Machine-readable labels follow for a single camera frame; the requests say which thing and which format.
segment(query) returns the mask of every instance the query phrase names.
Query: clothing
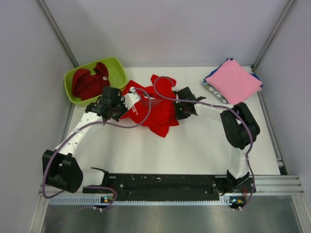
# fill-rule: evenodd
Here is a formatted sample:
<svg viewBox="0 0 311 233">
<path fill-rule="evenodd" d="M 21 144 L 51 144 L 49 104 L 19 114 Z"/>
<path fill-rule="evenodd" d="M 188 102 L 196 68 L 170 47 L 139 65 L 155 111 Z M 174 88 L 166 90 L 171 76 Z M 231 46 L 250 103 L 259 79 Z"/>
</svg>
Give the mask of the clothing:
<svg viewBox="0 0 311 233">
<path fill-rule="evenodd" d="M 151 82 L 154 84 L 157 75 L 151 77 Z M 170 126 L 179 125 L 176 120 L 175 108 L 173 102 L 170 100 L 164 100 L 159 95 L 156 94 L 154 86 L 143 87 L 138 83 L 130 80 L 127 84 L 123 95 L 129 92 L 131 87 L 139 87 L 150 95 L 152 108 L 148 119 L 142 124 L 142 126 L 147 126 L 155 134 L 165 137 L 169 132 Z M 156 82 L 157 91 L 169 98 L 176 98 L 176 95 L 172 91 L 172 84 L 167 79 L 159 79 Z M 140 123 L 147 115 L 149 109 L 149 101 L 147 97 L 143 95 L 143 92 L 137 90 L 140 95 L 141 100 L 136 103 L 130 111 L 128 111 L 122 118 L 131 118 L 135 123 Z"/>
<path fill-rule="evenodd" d="M 247 73 L 235 60 L 227 59 L 205 82 L 230 104 L 238 104 L 261 90 L 262 82 Z"/>
<path fill-rule="evenodd" d="M 78 69 L 72 79 L 72 93 L 75 97 L 87 100 L 102 94 L 104 86 L 110 86 L 107 67 L 98 62 L 91 75 L 88 69 Z"/>
<path fill-rule="evenodd" d="M 225 60 L 225 62 L 228 61 L 228 60 L 232 61 L 233 58 L 227 58 L 227 59 Z M 209 75 L 207 75 L 207 76 L 205 77 L 204 81 L 206 82 L 206 78 L 212 76 L 224 63 L 222 63 L 222 64 L 221 64 L 220 66 L 218 66 L 215 70 L 213 70 Z M 256 74 L 251 74 L 251 73 L 250 73 L 250 75 L 254 76 L 256 79 L 258 79 L 258 80 L 260 81 L 260 78 L 259 78 Z"/>
</svg>

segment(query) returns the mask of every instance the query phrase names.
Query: cable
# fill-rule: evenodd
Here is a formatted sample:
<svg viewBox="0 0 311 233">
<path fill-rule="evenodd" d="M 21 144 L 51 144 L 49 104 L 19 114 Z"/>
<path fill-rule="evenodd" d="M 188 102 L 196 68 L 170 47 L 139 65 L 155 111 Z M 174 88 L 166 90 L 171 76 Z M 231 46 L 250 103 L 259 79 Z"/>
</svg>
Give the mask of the cable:
<svg viewBox="0 0 311 233">
<path fill-rule="evenodd" d="M 117 199 L 117 196 L 118 196 L 117 192 L 116 192 L 114 189 L 109 188 L 109 187 L 87 186 L 87 187 L 85 187 L 85 188 L 90 188 L 90 189 L 103 189 L 103 190 L 109 190 L 109 191 L 112 191 L 112 192 L 113 192 L 113 194 L 114 194 L 113 199 L 111 200 L 111 202 L 109 203 L 109 205 L 105 206 L 105 207 L 101 210 L 101 212 L 104 211 L 104 210 L 109 209 L 109 208 L 112 206 L 112 204 L 115 202 L 115 200 Z M 94 209 L 94 208 L 95 208 L 95 207 L 93 207 L 93 206 L 84 206 L 84 207 L 81 207 L 81 208 L 79 208 L 79 209 L 73 211 L 73 212 L 70 213 L 69 215 L 67 215 L 65 218 L 63 218 L 63 220 L 59 221 L 57 224 L 52 224 L 52 223 L 51 223 L 51 219 L 48 218 L 49 224 L 50 224 L 53 228 L 58 227 L 58 226 L 64 224 L 65 222 L 67 222 L 67 221 L 68 221 L 71 217 L 73 217 L 77 212 L 80 212 L 80 211 L 85 210 L 85 209 Z"/>
<path fill-rule="evenodd" d="M 136 90 L 139 90 L 139 91 L 142 91 L 147 97 L 148 97 L 148 101 L 149 101 L 149 109 L 148 109 L 148 113 L 147 115 L 145 116 L 145 118 L 138 124 L 136 125 L 132 125 L 132 126 L 123 126 L 123 125 L 118 125 L 118 124 L 115 124 L 115 123 L 112 123 L 112 122 L 106 122 L 106 121 L 96 121 L 96 122 L 91 122 L 91 123 L 88 123 L 84 126 L 82 126 L 81 128 L 79 128 L 78 131 L 81 131 L 83 129 L 85 129 L 86 127 L 88 126 L 91 126 L 91 125 L 95 125 L 95 124 L 106 124 L 106 125 L 113 125 L 113 126 L 116 126 L 116 127 L 120 127 L 120 128 L 123 128 L 123 129 L 132 129 L 132 128 L 135 128 L 137 126 L 140 126 L 141 124 L 143 124 L 147 118 L 149 117 L 150 115 L 150 112 L 151 112 L 151 98 L 149 96 L 149 94 L 141 89 L 141 88 L 135 88 Z M 60 146 L 54 151 L 52 157 L 50 158 L 46 168 L 45 168 L 45 171 L 44 171 L 44 174 L 43 174 L 43 179 L 42 179 L 42 196 L 46 199 L 51 199 L 53 197 L 56 197 L 57 195 L 61 194 L 62 192 L 64 192 L 64 190 L 61 190 L 51 196 L 47 196 L 46 195 L 46 192 L 45 192 L 45 184 L 46 184 L 46 180 L 47 180 L 47 176 L 48 176 L 48 173 L 49 173 L 49 170 L 50 170 L 50 167 L 51 167 L 51 164 L 54 160 L 54 158 L 56 157 L 57 153 L 64 147 L 64 145 L 66 145 L 75 135 L 77 134 L 77 132 L 73 132 L 68 138 L 66 138 L 61 144 Z"/>
<path fill-rule="evenodd" d="M 250 192 L 250 195 L 249 195 L 249 198 L 247 199 L 245 205 L 243 207 L 241 207 L 240 210 L 243 210 L 250 202 L 254 192 L 255 192 L 255 175 L 254 175 L 254 172 L 251 168 L 251 165 L 250 165 L 250 162 L 249 162 L 249 152 L 251 151 L 251 149 L 253 148 L 253 137 L 252 137 L 252 134 L 251 132 L 249 131 L 249 128 L 247 127 L 246 123 L 243 121 L 243 119 L 235 112 L 233 111 L 231 108 L 229 107 L 226 107 L 226 106 L 222 106 L 222 105 L 213 105 L 213 104 L 210 104 L 210 103 L 205 103 L 205 102 L 201 102 L 201 101 L 195 101 L 195 100 L 180 100 L 180 99 L 173 99 L 173 98 L 169 98 L 169 97 L 166 97 L 162 94 L 160 94 L 157 89 L 156 89 L 156 83 L 159 79 L 167 79 L 171 82 L 172 84 L 172 87 L 175 87 L 174 83 L 172 82 L 172 80 L 169 78 L 169 77 L 165 77 L 165 76 L 159 76 L 156 78 L 155 80 L 155 83 L 154 83 L 154 90 L 155 92 L 157 93 L 157 95 L 159 95 L 160 97 L 166 99 L 166 100 L 171 100 L 171 101 L 180 101 L 180 102 L 186 102 L 186 103 L 200 103 L 200 104 L 203 104 L 203 105 L 206 105 L 206 106 L 209 106 L 209 107 L 214 107 L 214 108 L 223 108 L 223 109 L 226 109 L 226 110 L 229 110 L 241 123 L 242 125 L 245 127 L 246 131 L 247 131 L 247 134 L 249 136 L 249 141 L 250 141 L 250 146 L 245 154 L 245 159 L 246 159 L 246 163 L 247 163 L 247 166 L 248 166 L 248 169 L 253 177 L 253 187 L 252 187 L 252 190 Z"/>
</svg>

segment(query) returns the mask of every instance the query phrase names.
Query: metal floor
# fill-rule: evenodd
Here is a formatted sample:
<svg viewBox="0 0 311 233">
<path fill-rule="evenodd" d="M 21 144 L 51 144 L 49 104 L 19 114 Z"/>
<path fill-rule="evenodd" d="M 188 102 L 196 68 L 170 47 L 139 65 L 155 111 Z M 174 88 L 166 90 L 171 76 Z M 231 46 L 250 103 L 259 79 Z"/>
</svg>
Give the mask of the metal floor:
<svg viewBox="0 0 311 233">
<path fill-rule="evenodd" d="M 227 206 L 115 206 L 102 214 L 49 206 L 42 233 L 300 233 L 291 197 L 253 197 L 242 212 Z"/>
</svg>

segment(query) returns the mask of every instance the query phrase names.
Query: red cloth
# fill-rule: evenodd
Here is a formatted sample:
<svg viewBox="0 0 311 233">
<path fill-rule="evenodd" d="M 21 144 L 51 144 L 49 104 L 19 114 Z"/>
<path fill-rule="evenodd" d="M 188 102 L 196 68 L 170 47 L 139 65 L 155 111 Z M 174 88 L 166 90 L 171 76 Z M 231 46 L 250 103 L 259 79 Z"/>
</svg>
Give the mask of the red cloth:
<svg viewBox="0 0 311 233">
<path fill-rule="evenodd" d="M 151 82 L 154 84 L 157 75 L 153 75 L 151 77 Z M 176 120 L 175 108 L 173 102 L 170 100 L 165 100 L 156 94 L 153 86 L 143 87 L 138 83 L 130 80 L 127 84 L 125 90 L 123 91 L 123 95 L 129 92 L 130 87 L 139 87 L 150 95 L 152 103 L 152 108 L 148 119 L 142 124 L 143 126 L 148 126 L 149 129 L 155 134 L 165 137 L 169 132 L 170 126 L 179 125 Z M 176 98 L 176 95 L 172 91 L 172 84 L 167 79 L 159 79 L 156 82 L 157 91 L 170 98 Z M 149 109 L 149 101 L 148 98 L 144 97 L 143 92 L 137 90 L 137 93 L 140 95 L 141 100 L 136 103 L 132 110 L 128 111 L 122 118 L 131 118 L 135 123 L 140 123 L 147 115 Z"/>
<path fill-rule="evenodd" d="M 98 62 L 94 68 L 95 74 L 91 75 L 88 69 L 78 69 L 72 78 L 72 93 L 75 97 L 87 100 L 102 94 L 104 86 L 110 86 L 107 67 Z"/>
</svg>

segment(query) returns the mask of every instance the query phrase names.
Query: white panel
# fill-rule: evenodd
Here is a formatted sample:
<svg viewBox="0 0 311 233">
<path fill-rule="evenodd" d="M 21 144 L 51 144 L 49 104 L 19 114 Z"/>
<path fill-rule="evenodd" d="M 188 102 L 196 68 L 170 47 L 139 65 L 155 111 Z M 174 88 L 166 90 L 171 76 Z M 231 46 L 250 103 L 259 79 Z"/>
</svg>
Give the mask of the white panel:
<svg viewBox="0 0 311 233">
<path fill-rule="evenodd" d="M 80 64 L 252 65 L 287 0 L 46 0 Z"/>
<path fill-rule="evenodd" d="M 152 74 L 168 75 L 177 80 L 176 88 L 189 86 L 198 96 L 216 103 L 214 94 L 200 85 L 216 67 L 139 67 L 126 68 L 128 77 L 150 86 Z M 279 175 L 276 156 L 269 137 L 258 95 L 246 101 L 260 127 L 250 163 L 256 175 Z M 85 107 L 75 106 L 69 131 L 79 123 Z M 165 138 L 148 127 L 121 129 L 101 127 L 82 152 L 84 164 L 116 173 L 217 174 L 224 175 L 230 165 L 231 145 L 222 124 L 203 116 L 191 116 L 170 127 Z M 130 119 L 121 125 L 134 125 Z"/>
<path fill-rule="evenodd" d="M 42 154 L 69 109 L 62 77 L 71 64 L 35 0 L 0 3 L 0 232 L 29 227 Z"/>
<path fill-rule="evenodd" d="M 258 67 L 282 152 L 311 201 L 311 1 L 300 0 Z"/>
</svg>

